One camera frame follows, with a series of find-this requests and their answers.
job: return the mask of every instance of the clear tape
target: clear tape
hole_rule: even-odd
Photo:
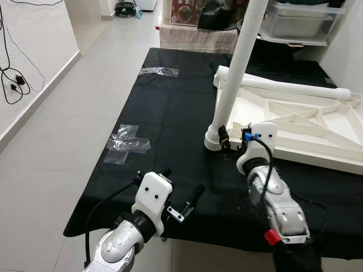
[[[144,74],[150,74],[150,73],[155,73],[158,75],[166,75],[168,77],[177,78],[179,75],[179,69],[165,68],[165,67],[150,67],[150,68],[142,68],[138,74],[144,75]]]
[[[106,148],[105,163],[125,164],[130,152],[145,154],[151,148],[150,141],[138,138],[138,126],[121,124],[116,134],[111,134]]]

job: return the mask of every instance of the clear plastic container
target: clear plastic container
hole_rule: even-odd
[[[265,40],[280,39],[282,43],[326,45],[332,27],[344,13],[344,8],[328,7],[328,3],[293,5],[270,0],[260,34]]]

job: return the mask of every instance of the power adapter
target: power adapter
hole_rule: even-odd
[[[25,80],[23,79],[23,77],[21,75],[16,75],[15,77],[16,82],[18,85],[24,85],[25,84]]]

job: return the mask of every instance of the white wall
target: white wall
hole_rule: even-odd
[[[302,58],[318,61],[339,87],[363,95],[363,1],[347,0],[344,7],[347,13],[330,34],[329,46],[307,48]]]
[[[115,4],[119,0],[99,0],[102,16],[112,16],[115,13]]]
[[[29,0],[32,3],[49,3],[52,0]],[[46,87],[78,53],[77,43],[63,2],[55,6],[31,6],[0,1],[3,20],[12,39],[33,61],[45,77]],[[42,77],[28,59],[11,42],[5,28],[11,67],[20,70],[26,80],[39,92],[24,96],[20,102],[8,105],[0,91],[0,139],[3,133],[22,116],[42,93]],[[3,34],[0,34],[0,66],[6,66]]]
[[[99,0],[64,0],[71,20],[101,20]]]

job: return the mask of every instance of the white pipe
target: white pipe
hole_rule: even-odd
[[[219,66],[215,75],[215,85],[219,81],[225,80],[228,74],[228,67]],[[342,101],[349,101],[351,98],[351,91],[346,88],[324,88],[310,85],[294,84],[287,82],[279,82],[259,76],[244,74],[240,83],[241,86],[249,86],[255,88],[263,88],[280,92],[290,92],[292,94],[319,96],[330,99],[338,99]]]
[[[250,60],[252,48],[254,47],[267,3],[268,0],[251,0],[248,4],[228,71],[226,86],[214,113],[213,122],[205,134],[204,145],[209,150],[218,151],[221,149],[218,129],[222,125],[227,125],[231,115],[240,82]]]
[[[260,80],[255,78],[243,78],[243,86],[270,89],[293,94],[319,96],[330,99],[348,101],[351,98],[351,91],[345,88],[324,88],[294,83],[278,82],[274,80]]]

